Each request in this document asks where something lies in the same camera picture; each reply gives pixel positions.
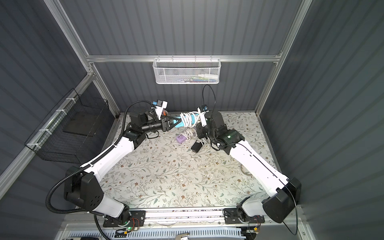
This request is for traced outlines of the teal power strip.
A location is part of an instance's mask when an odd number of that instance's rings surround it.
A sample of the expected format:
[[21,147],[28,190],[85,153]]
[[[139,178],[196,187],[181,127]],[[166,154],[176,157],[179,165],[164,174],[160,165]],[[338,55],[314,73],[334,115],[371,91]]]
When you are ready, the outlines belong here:
[[199,122],[199,114],[197,111],[188,112],[188,113],[180,113],[182,127],[184,128],[193,128]]

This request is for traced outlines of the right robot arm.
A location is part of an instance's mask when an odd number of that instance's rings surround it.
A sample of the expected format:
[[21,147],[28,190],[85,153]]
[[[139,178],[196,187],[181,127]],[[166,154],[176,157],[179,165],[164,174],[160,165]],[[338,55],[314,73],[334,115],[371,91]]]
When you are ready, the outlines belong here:
[[237,205],[240,221],[246,223],[255,216],[267,215],[276,223],[284,222],[298,205],[301,182],[297,178],[289,179],[272,167],[241,133],[227,128],[221,113],[204,111],[199,118],[198,133],[208,137],[218,151],[223,150],[244,166],[267,193],[266,198],[249,196]]

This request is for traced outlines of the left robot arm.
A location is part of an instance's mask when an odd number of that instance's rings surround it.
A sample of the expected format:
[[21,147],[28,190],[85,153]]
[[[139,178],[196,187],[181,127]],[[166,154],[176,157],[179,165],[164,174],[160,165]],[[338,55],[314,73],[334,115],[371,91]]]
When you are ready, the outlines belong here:
[[181,123],[181,119],[165,116],[164,106],[152,103],[151,110],[126,111],[118,139],[94,159],[66,173],[64,199],[77,206],[77,211],[105,215],[122,223],[130,218],[130,208],[109,196],[100,185],[103,177],[119,161],[137,149],[148,138],[148,133],[167,132]]

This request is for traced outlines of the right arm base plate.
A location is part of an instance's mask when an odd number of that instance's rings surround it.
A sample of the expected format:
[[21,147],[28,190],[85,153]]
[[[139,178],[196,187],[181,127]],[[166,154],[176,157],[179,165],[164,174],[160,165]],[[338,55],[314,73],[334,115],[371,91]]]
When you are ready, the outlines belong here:
[[227,225],[265,223],[265,218],[263,215],[255,215],[250,217],[243,210],[237,208],[224,208],[222,213]]

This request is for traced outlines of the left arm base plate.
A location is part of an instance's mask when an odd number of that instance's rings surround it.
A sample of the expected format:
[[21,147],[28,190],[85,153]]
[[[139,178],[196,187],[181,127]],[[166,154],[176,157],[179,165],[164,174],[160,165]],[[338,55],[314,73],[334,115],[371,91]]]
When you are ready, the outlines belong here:
[[107,216],[104,220],[104,228],[131,227],[138,228],[144,225],[146,211],[125,211],[119,217]]

